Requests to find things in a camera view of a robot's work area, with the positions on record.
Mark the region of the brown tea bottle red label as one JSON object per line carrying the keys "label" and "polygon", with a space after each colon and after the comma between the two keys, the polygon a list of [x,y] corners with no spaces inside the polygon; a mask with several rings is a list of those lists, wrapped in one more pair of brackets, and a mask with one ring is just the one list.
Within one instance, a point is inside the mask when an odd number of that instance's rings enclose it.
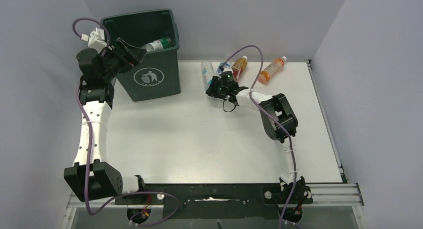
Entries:
{"label": "brown tea bottle red label", "polygon": [[232,74],[235,79],[235,81],[239,81],[240,77],[242,76],[244,70],[247,67],[248,57],[242,56],[239,59],[235,61],[235,63],[232,65]]}

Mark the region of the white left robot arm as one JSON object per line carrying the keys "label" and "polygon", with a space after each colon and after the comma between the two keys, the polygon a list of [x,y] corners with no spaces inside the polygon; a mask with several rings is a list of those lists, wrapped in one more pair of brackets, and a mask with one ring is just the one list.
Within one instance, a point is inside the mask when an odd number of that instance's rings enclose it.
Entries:
{"label": "white left robot arm", "polygon": [[64,169],[64,179],[81,202],[124,192],[122,174],[106,157],[114,80],[139,66],[146,54],[146,49],[135,49],[118,38],[103,49],[86,48],[76,55],[82,72],[77,90],[82,123],[77,155],[72,166]]}

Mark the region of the white blue label bottle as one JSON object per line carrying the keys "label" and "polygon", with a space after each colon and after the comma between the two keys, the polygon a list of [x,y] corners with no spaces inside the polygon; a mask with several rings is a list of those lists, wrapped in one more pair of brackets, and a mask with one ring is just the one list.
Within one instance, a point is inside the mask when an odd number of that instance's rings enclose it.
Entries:
{"label": "white blue label bottle", "polygon": [[210,61],[203,61],[201,63],[201,72],[203,78],[204,89],[207,91],[209,88],[212,78],[214,76],[213,64]]}

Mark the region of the clear bottle green cap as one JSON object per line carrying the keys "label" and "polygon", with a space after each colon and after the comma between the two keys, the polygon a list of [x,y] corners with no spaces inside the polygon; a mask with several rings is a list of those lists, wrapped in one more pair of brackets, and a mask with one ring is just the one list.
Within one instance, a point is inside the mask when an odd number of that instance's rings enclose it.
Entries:
{"label": "clear bottle green cap", "polygon": [[163,37],[159,38],[157,40],[154,40],[150,43],[147,43],[143,46],[141,46],[141,49],[145,49],[147,52],[153,52],[163,49],[168,49],[174,45],[174,40],[169,37]]}

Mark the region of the orange juice bottle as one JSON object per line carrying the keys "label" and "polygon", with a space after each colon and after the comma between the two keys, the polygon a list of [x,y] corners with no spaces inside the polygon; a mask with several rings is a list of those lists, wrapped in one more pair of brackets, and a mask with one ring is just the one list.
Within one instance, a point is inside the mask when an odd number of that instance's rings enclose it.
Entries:
{"label": "orange juice bottle", "polygon": [[262,84],[267,84],[277,73],[282,71],[286,61],[286,56],[273,60],[260,72],[258,76],[258,81]]}

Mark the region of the clear bottle blue label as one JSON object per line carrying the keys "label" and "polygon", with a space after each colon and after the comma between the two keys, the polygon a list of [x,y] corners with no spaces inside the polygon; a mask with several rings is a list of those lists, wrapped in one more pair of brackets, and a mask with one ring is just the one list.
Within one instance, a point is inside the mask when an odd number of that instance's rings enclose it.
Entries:
{"label": "clear bottle blue label", "polygon": [[219,66],[217,67],[217,70],[216,70],[217,76],[220,76],[223,72],[233,73],[233,70],[231,68],[232,64],[231,64],[231,61],[229,60],[230,56],[231,56],[231,53],[230,52],[227,53],[226,56],[224,57],[224,61],[221,62]]}

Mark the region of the dark green trash bin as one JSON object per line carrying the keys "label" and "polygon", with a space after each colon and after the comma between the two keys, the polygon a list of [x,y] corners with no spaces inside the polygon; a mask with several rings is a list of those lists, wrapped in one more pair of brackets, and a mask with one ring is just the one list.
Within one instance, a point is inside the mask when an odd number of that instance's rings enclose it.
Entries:
{"label": "dark green trash bin", "polygon": [[101,19],[113,40],[141,47],[163,37],[173,39],[168,49],[147,52],[141,64],[117,79],[133,101],[167,97],[181,92],[178,56],[179,32],[169,8],[108,16]]}

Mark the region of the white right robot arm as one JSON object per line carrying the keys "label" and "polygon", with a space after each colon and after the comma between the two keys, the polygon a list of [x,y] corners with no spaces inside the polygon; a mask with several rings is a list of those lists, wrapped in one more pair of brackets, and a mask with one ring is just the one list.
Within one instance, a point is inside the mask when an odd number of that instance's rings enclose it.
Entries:
{"label": "white right robot arm", "polygon": [[295,159],[294,139],[298,120],[286,96],[281,93],[265,95],[240,86],[229,71],[206,80],[205,93],[230,102],[234,107],[260,113],[264,131],[274,141],[278,154],[280,192],[276,196],[296,205],[312,203],[311,189],[306,185]]}

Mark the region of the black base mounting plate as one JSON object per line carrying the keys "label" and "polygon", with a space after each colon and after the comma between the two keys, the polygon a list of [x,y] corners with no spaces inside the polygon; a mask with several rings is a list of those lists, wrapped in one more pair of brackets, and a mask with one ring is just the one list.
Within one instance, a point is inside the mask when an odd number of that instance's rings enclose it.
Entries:
{"label": "black base mounting plate", "polygon": [[139,212],[146,202],[163,209],[163,216],[174,213],[172,219],[244,219],[261,217],[277,219],[286,201],[285,215],[301,210],[303,204],[312,204],[311,189],[297,183],[260,184],[147,184],[146,191],[165,192],[175,196],[159,199],[156,195],[125,196],[116,199],[117,205],[129,206],[128,216]]}

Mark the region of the aluminium frame rail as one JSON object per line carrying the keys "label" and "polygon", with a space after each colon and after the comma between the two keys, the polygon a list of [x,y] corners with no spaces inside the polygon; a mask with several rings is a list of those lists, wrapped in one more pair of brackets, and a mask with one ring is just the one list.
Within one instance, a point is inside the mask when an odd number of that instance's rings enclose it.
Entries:
{"label": "aluminium frame rail", "polygon": [[[312,204],[303,204],[301,210],[294,211],[293,215],[287,216],[285,215],[285,211],[288,208],[289,201],[286,201],[284,207],[280,213],[283,215],[283,224],[287,224],[289,222],[297,223],[303,218],[303,213],[306,208],[318,207],[318,208],[330,208],[330,207],[349,207],[352,210],[351,219],[356,224],[356,227],[359,229],[365,229],[367,227],[367,223],[364,217],[364,201],[361,195],[361,191],[358,184],[348,184],[348,183],[309,183],[306,184],[311,189],[311,194],[313,198]],[[165,193],[165,192],[153,192],[153,191],[146,191],[146,186],[144,187],[144,192],[141,195],[151,196],[156,195],[159,199],[163,198],[172,198],[175,199],[176,197]],[[135,193],[130,193],[125,196],[139,196]],[[155,212],[157,209],[161,209],[161,218],[164,222],[171,220],[171,216],[174,213],[170,213],[167,216],[163,216],[163,209],[160,207],[152,207],[150,202],[146,202],[144,206],[142,206],[139,212],[134,213],[131,216],[128,216],[128,209],[129,206],[125,205],[117,205],[115,203],[115,198],[103,198],[98,199],[90,202],[90,207],[93,211],[96,212],[97,216],[101,216],[107,207],[111,208],[121,208],[126,209],[126,219],[127,221],[134,226],[141,226],[148,224],[148,220],[146,217],[141,215],[142,211],[147,212]]]}

